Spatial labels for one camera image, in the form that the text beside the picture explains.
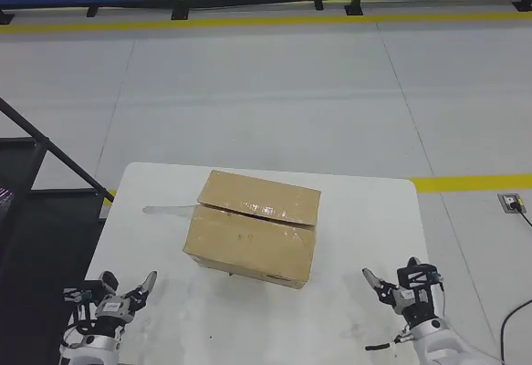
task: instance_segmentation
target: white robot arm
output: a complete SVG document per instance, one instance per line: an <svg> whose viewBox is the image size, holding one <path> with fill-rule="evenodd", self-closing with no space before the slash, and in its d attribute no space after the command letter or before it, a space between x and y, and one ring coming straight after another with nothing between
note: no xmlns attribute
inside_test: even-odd
<svg viewBox="0 0 532 365"><path fill-rule="evenodd" d="M393 344L412 341L421 365L489 365L446 323L434 314L432 286L443 290L443 279L436 266L421 264L415 257L397 270L399 285L377 278L367 269L363 275L381 303L393 307L405 318L409 330L398 335ZM366 350L387 349L391 343L367 346Z"/></svg>
<svg viewBox="0 0 532 365"><path fill-rule="evenodd" d="M65 300L77 303L78 308L83 307L86 319L79 320L78 312L73 313L74 323L68 329L77 329L83 339L71 345L63 340L65 349L60 363L117 365L123 329L133 321L136 312L146 306L156 276L156 271L150 272L141 285L122 296L116 295L118 280L109 271L101 274L98 280L84 282L82 287L65 289ZM95 319L90 318L91 303L97 306Z"/></svg>

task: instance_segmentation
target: box flap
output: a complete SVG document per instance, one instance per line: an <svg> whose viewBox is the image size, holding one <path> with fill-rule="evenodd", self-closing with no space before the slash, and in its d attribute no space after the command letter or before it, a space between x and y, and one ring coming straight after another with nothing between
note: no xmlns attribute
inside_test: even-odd
<svg viewBox="0 0 532 365"><path fill-rule="evenodd" d="M320 192L213 170L197 201L267 219L316 225Z"/></svg>
<svg viewBox="0 0 532 365"><path fill-rule="evenodd" d="M309 229L197 205L184 252L306 282L315 240Z"/></svg>

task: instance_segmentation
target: black railing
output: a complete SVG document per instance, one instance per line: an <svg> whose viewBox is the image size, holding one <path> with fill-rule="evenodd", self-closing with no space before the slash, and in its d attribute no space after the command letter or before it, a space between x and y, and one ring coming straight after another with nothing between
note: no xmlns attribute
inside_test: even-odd
<svg viewBox="0 0 532 365"><path fill-rule="evenodd" d="M22 128L28 133L35 141L45 146L47 151L54 154L59 160L65 163L69 169L79 175L89 185L91 185L98 193L105 196L110 202L113 202L113 195L108 192L99 182L97 182L91 175L89 175L81 166L71 160L55 143L53 143L47 136L45 136L40 130L33 126L25 117L20 115L14 108L12 108L7 102L0 98L0 111L4 113L11 121L16 123L18 127Z"/></svg>

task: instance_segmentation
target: cardboard box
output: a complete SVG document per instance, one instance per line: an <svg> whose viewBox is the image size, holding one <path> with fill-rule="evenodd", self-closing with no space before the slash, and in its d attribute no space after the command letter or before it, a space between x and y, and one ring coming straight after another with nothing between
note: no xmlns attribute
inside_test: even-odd
<svg viewBox="0 0 532 365"><path fill-rule="evenodd" d="M212 171L184 252L200 266L286 287L308 281L320 192Z"/></svg>

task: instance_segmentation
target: white table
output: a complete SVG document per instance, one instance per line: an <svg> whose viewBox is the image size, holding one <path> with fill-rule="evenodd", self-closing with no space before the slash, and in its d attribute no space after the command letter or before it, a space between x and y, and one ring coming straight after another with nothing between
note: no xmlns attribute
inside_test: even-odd
<svg viewBox="0 0 532 365"><path fill-rule="evenodd" d="M191 205L210 167L135 162L128 166L88 277L111 270L123 293L158 271L148 306L127 326L128 364L414 364L409 343L389 341L403 318L379 302L361 269L397 282L410 256L428 260L413 184L377 179L238 169L322 191L310 280L300 290L201 268L183 252L189 220L144 214L146 205Z"/></svg>

